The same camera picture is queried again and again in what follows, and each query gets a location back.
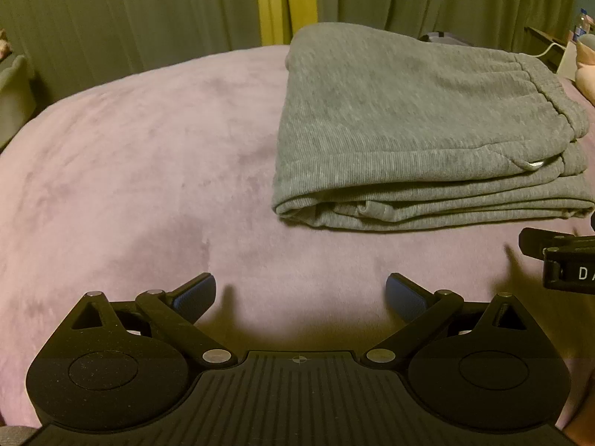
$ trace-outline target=pink blanket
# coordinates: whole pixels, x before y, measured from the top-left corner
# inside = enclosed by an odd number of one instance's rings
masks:
[[[48,108],[0,155],[6,422],[39,425],[27,369],[86,291],[132,300],[209,271],[219,293],[199,326],[237,354],[359,354],[402,326],[383,295],[400,272],[472,301],[515,293],[572,371],[563,426],[595,368],[595,297],[544,290],[541,262],[517,239],[527,225],[593,234],[589,221],[386,234],[288,226],[271,209],[286,54],[209,56],[93,88]],[[593,132],[583,144],[595,156]],[[588,178],[595,185],[595,165]]]

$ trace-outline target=gray object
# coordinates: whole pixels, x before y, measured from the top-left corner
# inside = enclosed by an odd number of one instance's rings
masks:
[[[383,231],[594,209],[577,141],[587,115],[535,58],[320,23],[286,65],[283,218]]]
[[[27,426],[0,427],[0,446],[21,446],[37,429]]]
[[[463,40],[456,35],[448,32],[430,32],[419,38],[422,42],[444,43],[447,45],[462,45],[463,47],[473,47],[468,41]]]
[[[31,118],[35,108],[27,59],[12,55],[0,64],[0,150]]]
[[[589,47],[591,50],[595,50],[595,33],[588,33],[582,37],[578,37],[578,41]]]

